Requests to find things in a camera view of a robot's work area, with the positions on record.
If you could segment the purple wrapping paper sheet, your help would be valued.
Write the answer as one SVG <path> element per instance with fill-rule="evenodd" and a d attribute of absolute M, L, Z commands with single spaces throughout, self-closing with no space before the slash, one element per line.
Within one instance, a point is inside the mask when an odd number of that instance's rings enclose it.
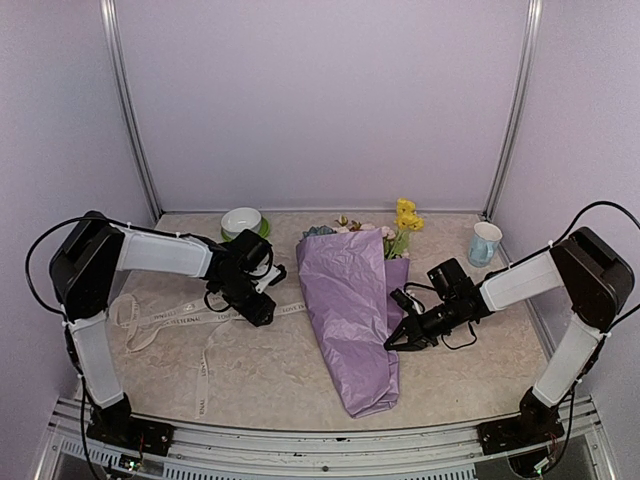
<path fill-rule="evenodd" d="M 346 412 L 361 418 L 392 409 L 399 358 L 384 343 L 403 316 L 390 293 L 408 280 L 409 260 L 384 257 L 380 229 L 309 236 L 296 257 L 311 326 Z"/>

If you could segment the blue hydrangea fake flower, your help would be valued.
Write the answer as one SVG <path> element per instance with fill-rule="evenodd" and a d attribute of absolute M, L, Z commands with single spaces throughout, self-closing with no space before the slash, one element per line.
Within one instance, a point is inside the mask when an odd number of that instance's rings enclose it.
<path fill-rule="evenodd" d="M 322 226 L 312 226 L 307 231 L 304 231 L 302 235 L 303 235 L 303 239 L 306 239 L 309 237 L 332 235 L 335 233 L 336 231 L 333 228 L 326 225 L 322 225 Z"/>

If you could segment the cream printed ribbon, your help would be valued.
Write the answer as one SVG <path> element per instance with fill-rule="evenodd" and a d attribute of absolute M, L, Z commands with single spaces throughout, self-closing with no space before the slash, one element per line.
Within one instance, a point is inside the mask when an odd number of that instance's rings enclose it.
<path fill-rule="evenodd" d="M 110 344 L 137 413 L 224 426 L 293 429 L 322 363 L 301 293 L 272 294 L 274 320 L 255 327 L 221 300 L 166 308 L 125 295 L 112 307 Z"/>

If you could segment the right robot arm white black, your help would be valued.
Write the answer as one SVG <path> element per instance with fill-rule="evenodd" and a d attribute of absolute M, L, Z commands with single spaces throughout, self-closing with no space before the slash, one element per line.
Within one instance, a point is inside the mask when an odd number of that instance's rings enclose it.
<path fill-rule="evenodd" d="M 535 442 L 558 420 L 558 408 L 595 361 L 636 286 L 632 266 L 583 226 L 527 258 L 475 282 L 455 258 L 428 271 L 439 304 L 426 308 L 405 287 L 392 291 L 405 316 L 385 341 L 388 351 L 414 352 L 443 343 L 463 324 L 555 297 L 567 310 L 564 335 L 520 401 L 511 433 Z"/>

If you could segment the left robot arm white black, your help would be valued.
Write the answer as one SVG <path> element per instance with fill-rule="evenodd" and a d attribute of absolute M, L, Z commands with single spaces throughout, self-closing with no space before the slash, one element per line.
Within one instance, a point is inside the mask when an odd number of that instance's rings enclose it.
<path fill-rule="evenodd" d="M 106 323 L 115 298 L 112 289 L 124 276 L 125 290 L 157 300 L 175 287 L 200 283 L 204 306 L 221 300 L 261 327 L 275 316 L 269 287 L 287 276 L 275 262 L 273 246 L 244 230 L 218 243 L 196 233 L 169 233 L 125 224 L 89 211 L 73 220 L 73 229 L 49 263 L 49 277 L 61 313 L 71 355 L 102 430 L 121 445 L 133 443 L 140 424 L 116 374 Z"/>

